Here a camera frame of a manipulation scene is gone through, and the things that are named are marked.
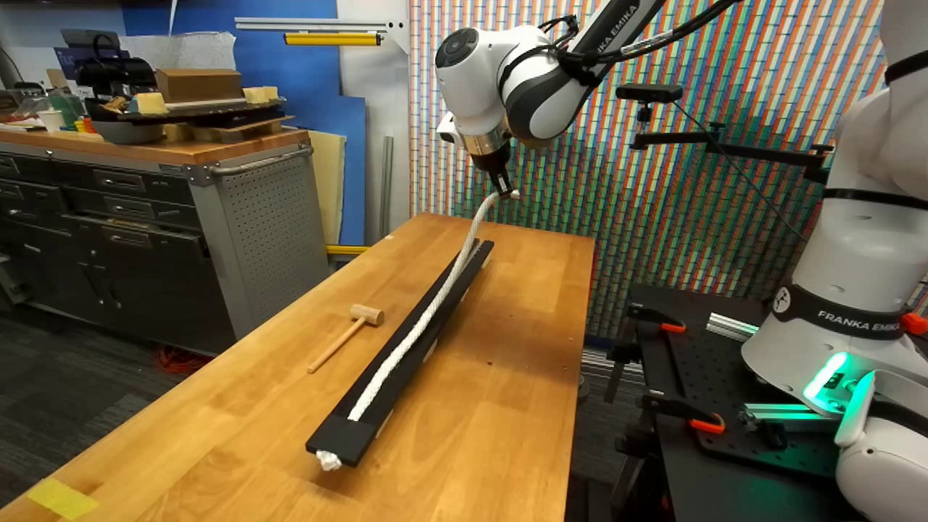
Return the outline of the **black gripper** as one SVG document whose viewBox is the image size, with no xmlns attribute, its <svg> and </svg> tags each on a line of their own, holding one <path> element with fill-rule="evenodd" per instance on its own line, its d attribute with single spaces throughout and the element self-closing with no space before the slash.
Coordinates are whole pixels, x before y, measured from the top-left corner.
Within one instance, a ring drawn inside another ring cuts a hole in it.
<svg viewBox="0 0 928 522">
<path fill-rule="evenodd" d="M 507 176 L 509 147 L 501 144 L 493 154 L 475 157 L 475 169 L 483 170 L 501 199 L 520 198 L 520 187 Z"/>
</svg>

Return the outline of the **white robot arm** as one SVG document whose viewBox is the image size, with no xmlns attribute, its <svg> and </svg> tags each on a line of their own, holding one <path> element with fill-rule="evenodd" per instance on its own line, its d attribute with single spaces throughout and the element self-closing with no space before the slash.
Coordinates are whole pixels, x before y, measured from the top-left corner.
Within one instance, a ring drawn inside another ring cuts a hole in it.
<svg viewBox="0 0 928 522">
<path fill-rule="evenodd" d="M 507 192 L 514 143 L 556 138 L 612 64 L 679 41 L 643 25 L 663 0 L 608 0 L 546 22 L 454 28 L 438 51 L 449 134 Z M 928 274 L 928 0 L 882 0 L 884 86 L 840 122 L 817 224 L 741 361 L 839 424 L 834 482 L 869 522 L 928 520 L 928 357 L 904 331 Z"/>
</svg>

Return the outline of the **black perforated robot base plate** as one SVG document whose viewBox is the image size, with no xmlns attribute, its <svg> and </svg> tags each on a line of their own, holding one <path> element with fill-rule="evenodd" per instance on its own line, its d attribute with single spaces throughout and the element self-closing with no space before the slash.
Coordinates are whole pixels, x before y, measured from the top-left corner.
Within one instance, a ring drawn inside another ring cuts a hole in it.
<svg viewBox="0 0 928 522">
<path fill-rule="evenodd" d="M 691 431 L 682 417 L 653 417 L 675 522 L 865 522 L 839 493 L 830 419 L 772 427 L 749 417 L 754 402 L 791 405 L 791 398 L 763 386 L 744 369 L 739 341 L 708 324 L 712 312 L 757 324 L 759 301 L 667 286 L 631 286 L 628 301 L 686 324 L 686 332 L 673 335 L 628 318 L 643 383 L 727 424 L 710 438 Z"/>
</svg>

